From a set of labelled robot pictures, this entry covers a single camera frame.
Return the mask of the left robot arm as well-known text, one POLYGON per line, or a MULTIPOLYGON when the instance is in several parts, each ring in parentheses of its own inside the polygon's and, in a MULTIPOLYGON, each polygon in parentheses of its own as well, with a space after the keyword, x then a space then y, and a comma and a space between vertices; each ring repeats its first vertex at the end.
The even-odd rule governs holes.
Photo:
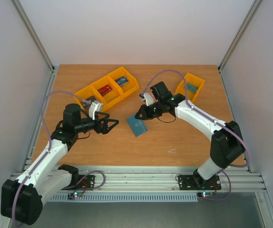
POLYGON ((36 160, 15 180, 6 180, 1 188, 0 213, 13 221, 32 225, 39 218, 44 205, 63 189, 79 186, 78 168, 61 165, 54 175, 50 172, 73 147, 80 133, 91 130, 109 133, 119 121, 100 111, 99 102, 92 103, 88 114, 78 104, 66 105, 63 119, 57 124, 49 141, 36 160))

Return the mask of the aluminium corner post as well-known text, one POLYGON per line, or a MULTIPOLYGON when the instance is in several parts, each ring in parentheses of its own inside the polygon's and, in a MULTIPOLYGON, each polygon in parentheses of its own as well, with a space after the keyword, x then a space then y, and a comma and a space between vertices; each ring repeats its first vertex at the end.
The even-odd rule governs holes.
POLYGON ((42 45, 34 27, 31 24, 31 21, 29 20, 21 2, 19 0, 11 0, 11 3, 13 4, 15 10, 17 11, 20 19, 22 20, 24 26, 26 27, 28 33, 30 34, 32 40, 34 41, 35 45, 37 46, 39 52, 41 53, 46 65, 48 66, 49 70, 51 72, 54 72, 54 65, 52 64, 52 61, 50 60, 44 46, 42 45))
POLYGON ((227 62, 229 61, 231 55, 233 54, 234 50, 236 49, 238 43, 242 39, 244 33, 246 32, 248 26, 252 22, 254 16, 256 15, 257 11, 259 10, 261 4, 263 3, 263 0, 254 0, 250 9, 248 10, 245 18, 242 21, 242 24, 240 25, 236 35, 234 36, 233 41, 229 45, 229 48, 227 49, 222 61, 220 62, 218 66, 218 71, 221 74, 222 70, 226 66, 227 62))

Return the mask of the left aluminium corner post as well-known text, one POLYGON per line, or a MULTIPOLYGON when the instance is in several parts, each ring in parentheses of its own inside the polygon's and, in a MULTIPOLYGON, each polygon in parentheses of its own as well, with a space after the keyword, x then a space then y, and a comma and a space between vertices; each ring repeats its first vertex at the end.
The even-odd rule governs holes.
POLYGON ((41 53, 46 65, 48 66, 49 70, 51 72, 54 72, 54 65, 52 64, 52 61, 50 60, 44 46, 42 45, 34 27, 31 24, 31 21, 29 20, 21 2, 19 0, 11 0, 11 3, 13 4, 15 10, 17 11, 20 19, 22 20, 24 26, 26 27, 28 33, 30 34, 32 40, 34 41, 35 45, 37 46, 39 52, 41 53))

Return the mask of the red credit card in bin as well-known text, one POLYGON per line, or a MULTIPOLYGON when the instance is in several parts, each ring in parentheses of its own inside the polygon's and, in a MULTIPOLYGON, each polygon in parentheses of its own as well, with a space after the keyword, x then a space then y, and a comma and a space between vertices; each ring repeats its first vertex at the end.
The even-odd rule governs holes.
POLYGON ((109 85, 105 85, 97 90, 101 96, 105 96, 110 91, 112 91, 112 88, 109 85))

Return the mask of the green credit card in bin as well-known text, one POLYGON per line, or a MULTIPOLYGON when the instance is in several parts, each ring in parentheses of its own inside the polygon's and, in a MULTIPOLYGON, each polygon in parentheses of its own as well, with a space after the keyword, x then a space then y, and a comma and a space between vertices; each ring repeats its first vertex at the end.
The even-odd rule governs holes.
POLYGON ((191 92, 191 93, 196 93, 198 91, 198 87, 196 87, 195 85, 191 84, 191 83, 186 83, 187 89, 191 92))

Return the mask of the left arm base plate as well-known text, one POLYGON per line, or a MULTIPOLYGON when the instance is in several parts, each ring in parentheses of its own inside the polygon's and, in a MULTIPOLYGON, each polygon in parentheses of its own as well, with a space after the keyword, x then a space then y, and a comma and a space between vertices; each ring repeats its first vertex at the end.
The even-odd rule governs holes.
POLYGON ((95 176, 94 175, 88 175, 85 178, 83 178, 83 175, 79 175, 77 181, 80 181, 77 185, 69 188, 68 190, 84 190, 85 188, 93 188, 95 184, 95 176))

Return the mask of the small yellow bin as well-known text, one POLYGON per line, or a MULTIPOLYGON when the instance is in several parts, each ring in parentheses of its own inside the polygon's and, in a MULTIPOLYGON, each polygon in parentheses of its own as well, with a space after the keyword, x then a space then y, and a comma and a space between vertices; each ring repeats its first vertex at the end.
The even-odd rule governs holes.
MULTIPOLYGON (((188 100, 194 103, 198 98, 200 91, 204 87, 205 80, 191 73, 186 73, 185 80, 188 90, 188 100)), ((177 86, 174 94, 182 94, 185 96, 185 84, 183 80, 177 86)))

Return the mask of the blue credit card in bin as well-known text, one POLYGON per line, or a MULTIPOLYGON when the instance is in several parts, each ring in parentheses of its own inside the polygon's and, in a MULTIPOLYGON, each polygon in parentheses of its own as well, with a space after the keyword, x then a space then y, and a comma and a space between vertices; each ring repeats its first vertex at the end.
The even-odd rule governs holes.
POLYGON ((115 82, 117 83, 117 85, 123 86, 123 85, 127 84, 129 82, 129 80, 127 79, 127 77, 122 76, 122 77, 116 79, 115 82))

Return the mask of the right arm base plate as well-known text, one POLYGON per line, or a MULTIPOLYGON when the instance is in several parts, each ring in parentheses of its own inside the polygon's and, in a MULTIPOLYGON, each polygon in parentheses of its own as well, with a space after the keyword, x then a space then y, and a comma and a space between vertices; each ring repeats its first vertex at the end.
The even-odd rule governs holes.
POLYGON ((177 174, 175 180, 180 190, 221 190, 221 183, 218 175, 208 180, 196 180, 193 175, 177 174))

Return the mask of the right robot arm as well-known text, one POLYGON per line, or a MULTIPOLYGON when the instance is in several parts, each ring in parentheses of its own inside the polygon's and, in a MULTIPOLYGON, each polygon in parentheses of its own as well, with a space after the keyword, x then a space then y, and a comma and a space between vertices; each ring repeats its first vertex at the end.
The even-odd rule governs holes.
POLYGON ((184 95, 173 95, 164 82, 155 84, 150 90, 151 95, 139 95, 144 104, 136 113, 136 119, 151 120, 169 113, 192 125, 210 140, 209 158, 193 172, 193 182, 197 188, 209 185, 215 174, 227 168, 246 151, 236 122, 226 123, 214 118, 196 107, 184 95))

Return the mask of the right aluminium corner post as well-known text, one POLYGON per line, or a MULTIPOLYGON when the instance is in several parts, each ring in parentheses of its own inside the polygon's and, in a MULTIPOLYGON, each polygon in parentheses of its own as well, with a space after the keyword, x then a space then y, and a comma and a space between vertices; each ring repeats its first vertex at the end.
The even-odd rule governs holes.
POLYGON ((234 36, 233 41, 229 45, 229 48, 227 49, 222 61, 220 62, 218 66, 218 71, 221 74, 222 70, 226 66, 227 62, 229 61, 231 55, 233 54, 234 50, 236 49, 238 43, 242 39, 244 33, 246 32, 248 26, 252 22, 254 16, 256 15, 257 11, 259 10, 261 4, 263 3, 263 0, 254 0, 250 9, 248 10, 245 18, 242 21, 242 24, 240 25, 236 35, 234 36))

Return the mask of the grey credit card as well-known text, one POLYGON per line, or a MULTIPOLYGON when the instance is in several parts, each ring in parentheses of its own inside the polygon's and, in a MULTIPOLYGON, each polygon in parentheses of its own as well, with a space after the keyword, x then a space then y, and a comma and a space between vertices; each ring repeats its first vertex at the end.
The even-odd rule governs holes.
POLYGON ((86 98, 83 101, 84 108, 88 109, 94 101, 96 101, 96 98, 94 96, 90 96, 89 98, 86 98))

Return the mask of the aluminium rail frame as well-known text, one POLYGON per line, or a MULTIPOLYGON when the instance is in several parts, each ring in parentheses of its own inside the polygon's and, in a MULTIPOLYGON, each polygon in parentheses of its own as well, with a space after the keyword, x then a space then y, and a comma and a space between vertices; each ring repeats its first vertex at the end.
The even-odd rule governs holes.
MULTIPOLYGON (((91 171, 102 171, 106 183, 101 192, 178 192, 177 174, 192 174, 192 166, 77 166, 85 175, 91 171)), ((221 190, 231 192, 267 192, 262 175, 249 172, 247 168, 231 167, 219 174, 221 190)))

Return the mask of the yellow three-compartment bin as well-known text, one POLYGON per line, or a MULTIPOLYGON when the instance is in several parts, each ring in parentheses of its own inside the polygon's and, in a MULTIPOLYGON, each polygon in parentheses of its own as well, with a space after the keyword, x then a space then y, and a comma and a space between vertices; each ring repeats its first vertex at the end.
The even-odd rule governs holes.
POLYGON ((120 67, 77 91, 75 95, 78 98, 75 100, 80 106, 83 100, 101 102, 104 112, 139 89, 137 79, 124 67, 120 67))

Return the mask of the teal leather card holder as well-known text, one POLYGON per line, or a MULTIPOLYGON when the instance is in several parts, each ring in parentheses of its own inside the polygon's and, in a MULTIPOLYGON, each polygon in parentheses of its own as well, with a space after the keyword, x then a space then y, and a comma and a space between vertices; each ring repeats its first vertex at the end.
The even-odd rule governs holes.
POLYGON ((144 121, 140 119, 136 119, 135 114, 132 114, 130 117, 128 117, 126 121, 135 137, 139 137, 140 135, 144 134, 148 130, 144 121))

